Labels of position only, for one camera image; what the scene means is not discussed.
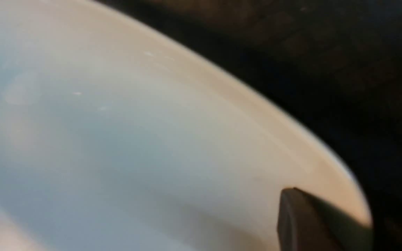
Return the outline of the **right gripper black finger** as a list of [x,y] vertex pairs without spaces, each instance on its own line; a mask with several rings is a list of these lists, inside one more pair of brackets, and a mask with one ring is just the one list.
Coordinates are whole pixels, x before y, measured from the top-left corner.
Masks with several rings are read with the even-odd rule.
[[373,228],[310,193],[280,193],[277,236],[281,251],[371,251]]

